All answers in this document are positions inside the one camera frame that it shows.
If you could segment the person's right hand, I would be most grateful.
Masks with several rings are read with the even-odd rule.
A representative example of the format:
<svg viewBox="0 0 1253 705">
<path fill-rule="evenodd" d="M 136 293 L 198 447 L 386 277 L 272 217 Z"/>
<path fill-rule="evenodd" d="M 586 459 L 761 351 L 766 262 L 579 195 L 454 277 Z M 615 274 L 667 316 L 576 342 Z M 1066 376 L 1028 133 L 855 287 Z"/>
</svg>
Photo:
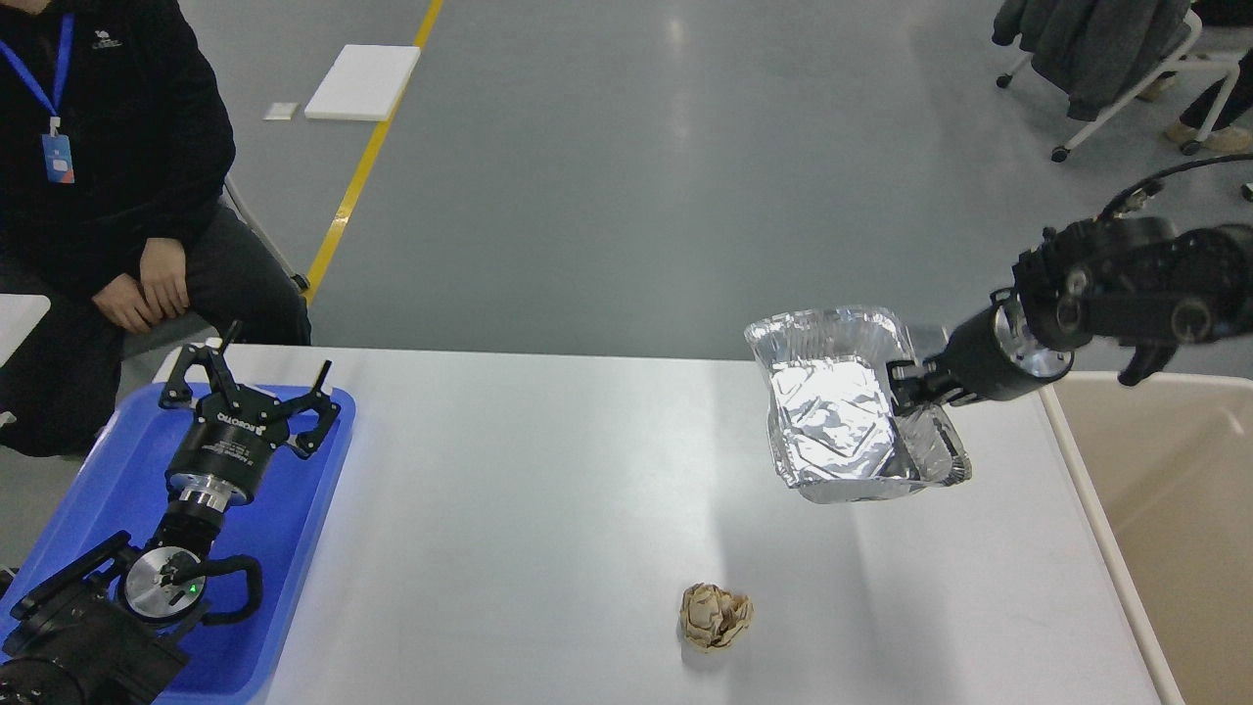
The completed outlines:
<svg viewBox="0 0 1253 705">
<path fill-rule="evenodd" d="M 91 296 L 91 303 L 113 326 L 130 334 L 152 333 L 162 322 L 160 308 L 149 306 L 140 286 L 128 273 L 113 278 L 101 291 Z"/>
</svg>

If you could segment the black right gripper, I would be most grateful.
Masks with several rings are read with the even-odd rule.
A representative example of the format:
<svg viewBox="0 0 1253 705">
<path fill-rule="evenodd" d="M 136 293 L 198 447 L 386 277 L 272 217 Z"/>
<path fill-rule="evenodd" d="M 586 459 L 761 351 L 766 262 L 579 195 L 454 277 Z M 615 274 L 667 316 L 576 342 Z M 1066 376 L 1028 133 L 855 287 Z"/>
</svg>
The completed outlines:
<svg viewBox="0 0 1253 705">
<path fill-rule="evenodd" d="M 1029 329 L 1019 301 L 997 301 L 949 337 L 944 351 L 923 362 L 886 362 L 895 414 L 928 404 L 1011 401 L 1070 373 L 1073 352 L 1054 351 Z"/>
</svg>

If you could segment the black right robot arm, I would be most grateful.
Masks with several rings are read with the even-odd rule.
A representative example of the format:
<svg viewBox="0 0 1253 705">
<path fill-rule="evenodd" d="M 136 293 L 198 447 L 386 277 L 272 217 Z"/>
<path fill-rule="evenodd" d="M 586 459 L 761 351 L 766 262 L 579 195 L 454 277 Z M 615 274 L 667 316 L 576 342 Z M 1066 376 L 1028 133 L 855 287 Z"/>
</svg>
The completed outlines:
<svg viewBox="0 0 1253 705">
<path fill-rule="evenodd" d="M 1167 218 L 1139 214 L 1167 177 L 1212 165 L 1204 158 L 1154 172 L 1096 215 L 1044 229 L 1014 263 L 1012 284 L 994 291 L 942 351 L 888 362 L 893 414 L 1017 399 L 1063 379 L 1096 338 L 1131 348 L 1116 378 L 1135 387 L 1180 347 L 1249 336 L 1250 225 L 1179 233 Z"/>
</svg>

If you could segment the person's left hand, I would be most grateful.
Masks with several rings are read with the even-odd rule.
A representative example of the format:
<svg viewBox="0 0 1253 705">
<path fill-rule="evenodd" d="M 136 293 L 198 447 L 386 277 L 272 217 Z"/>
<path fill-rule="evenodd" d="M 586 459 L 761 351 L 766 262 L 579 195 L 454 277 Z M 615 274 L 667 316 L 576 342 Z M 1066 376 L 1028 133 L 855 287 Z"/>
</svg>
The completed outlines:
<svg viewBox="0 0 1253 705">
<path fill-rule="evenodd" d="M 140 293 L 147 321 L 182 317 L 190 308 L 184 247 L 174 238 L 148 238 L 140 255 Z"/>
</svg>

